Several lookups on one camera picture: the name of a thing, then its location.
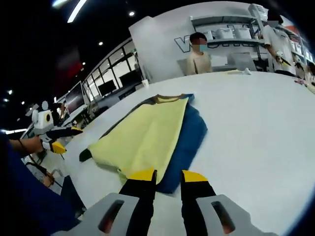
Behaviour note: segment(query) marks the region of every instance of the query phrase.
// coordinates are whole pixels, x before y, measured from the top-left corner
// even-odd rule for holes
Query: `computer screen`
[[[70,114],[84,105],[81,82],[77,83],[71,89],[71,91],[65,96],[65,100]]]
[[[102,96],[104,96],[104,95],[114,91],[116,89],[116,86],[115,86],[114,82],[111,80],[111,81],[106,82],[105,84],[98,86],[98,89],[99,89],[100,94],[102,94]]]
[[[136,70],[133,70],[133,71],[121,76],[120,81],[122,82],[123,87],[129,86],[129,85],[134,85],[134,84],[140,84],[141,83],[141,76]]]

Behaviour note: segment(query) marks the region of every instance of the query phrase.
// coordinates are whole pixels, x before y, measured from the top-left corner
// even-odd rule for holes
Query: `blue sleeve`
[[[8,191],[11,191],[12,196],[18,196],[19,204],[27,217],[40,227],[39,232],[50,235],[61,230],[68,231],[76,226],[79,221],[74,217],[71,205],[32,175],[21,161],[19,153],[12,149],[6,135],[0,134],[0,139],[6,151],[4,165],[5,179],[10,186]]]

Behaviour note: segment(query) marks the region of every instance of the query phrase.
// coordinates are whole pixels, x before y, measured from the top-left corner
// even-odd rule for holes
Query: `ceiling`
[[[8,12],[15,18],[4,26],[5,76],[0,88],[0,129],[26,128],[30,118],[26,111],[33,103],[40,104],[47,94],[59,97],[54,70],[56,59],[64,48],[76,45],[84,70],[68,84],[70,89],[113,48],[130,37],[128,27],[145,16],[156,16],[180,6],[202,0],[87,0],[75,20],[67,24],[71,8],[53,9],[52,0],[10,1]],[[255,3],[266,6],[264,0]],[[127,12],[134,10],[135,16]]]

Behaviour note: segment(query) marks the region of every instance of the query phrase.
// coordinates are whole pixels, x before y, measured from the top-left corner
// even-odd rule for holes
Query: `white tabletop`
[[[283,235],[312,197],[315,96],[291,77],[273,73],[176,78],[142,88],[108,109],[66,146],[65,164],[83,203],[91,207],[119,192],[121,183],[92,159],[80,163],[80,152],[144,99],[181,93],[195,94],[192,105],[208,126],[190,170],[248,211],[258,228]],[[179,189],[173,197],[157,193],[154,205],[149,235],[185,235]]]
[[[86,109],[87,105],[83,104],[82,106],[78,107],[76,110],[74,110],[69,117],[63,122],[62,126],[65,126],[72,122],[81,112]]]

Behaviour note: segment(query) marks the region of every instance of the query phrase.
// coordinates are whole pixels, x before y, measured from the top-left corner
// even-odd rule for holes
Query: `face mask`
[[[272,28],[274,28],[274,27],[279,25],[279,21],[268,21],[267,23]]]
[[[207,45],[199,45],[199,50],[201,51],[201,52],[205,52],[206,50],[208,49],[208,46]]]

